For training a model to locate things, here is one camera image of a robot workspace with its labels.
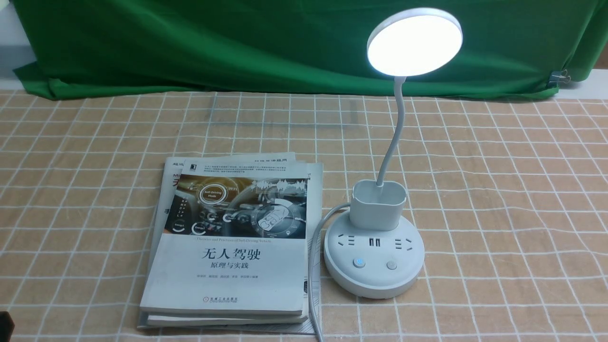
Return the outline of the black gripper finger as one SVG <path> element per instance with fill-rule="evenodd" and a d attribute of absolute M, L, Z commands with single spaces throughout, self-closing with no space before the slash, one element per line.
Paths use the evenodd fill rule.
<path fill-rule="evenodd" d="M 11 340 L 15 324 L 11 315 L 7 311 L 0 312 L 0 342 L 9 342 Z"/>

